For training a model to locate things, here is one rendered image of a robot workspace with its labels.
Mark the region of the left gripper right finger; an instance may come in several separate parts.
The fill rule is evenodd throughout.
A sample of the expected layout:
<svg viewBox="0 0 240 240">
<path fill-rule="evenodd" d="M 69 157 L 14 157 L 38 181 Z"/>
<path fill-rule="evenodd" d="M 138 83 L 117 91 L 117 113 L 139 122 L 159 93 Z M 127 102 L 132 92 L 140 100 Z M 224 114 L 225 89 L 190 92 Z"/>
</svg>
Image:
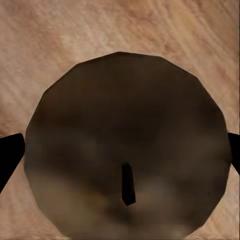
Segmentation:
<svg viewBox="0 0 240 240">
<path fill-rule="evenodd" d="M 232 164 L 240 175 L 240 135 L 229 133 L 229 141 L 232 151 Z"/>
</svg>

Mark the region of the pillar candle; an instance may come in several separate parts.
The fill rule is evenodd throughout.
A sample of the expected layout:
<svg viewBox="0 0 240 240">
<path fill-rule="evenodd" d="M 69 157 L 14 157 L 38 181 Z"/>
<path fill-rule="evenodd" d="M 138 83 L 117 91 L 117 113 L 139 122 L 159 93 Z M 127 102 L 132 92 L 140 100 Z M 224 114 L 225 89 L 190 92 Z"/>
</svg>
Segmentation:
<svg viewBox="0 0 240 240">
<path fill-rule="evenodd" d="M 36 205 L 71 240 L 183 240 L 224 196 L 232 158 L 198 77 L 148 54 L 76 64 L 25 133 Z"/>
</svg>

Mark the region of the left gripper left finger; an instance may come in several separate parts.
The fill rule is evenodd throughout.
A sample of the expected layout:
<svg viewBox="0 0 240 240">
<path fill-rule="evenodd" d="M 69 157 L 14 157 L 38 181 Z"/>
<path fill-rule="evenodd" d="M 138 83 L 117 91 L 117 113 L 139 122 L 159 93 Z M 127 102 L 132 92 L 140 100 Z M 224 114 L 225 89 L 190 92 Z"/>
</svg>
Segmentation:
<svg viewBox="0 0 240 240">
<path fill-rule="evenodd" d="M 0 138 L 0 193 L 25 154 L 22 133 Z"/>
</svg>

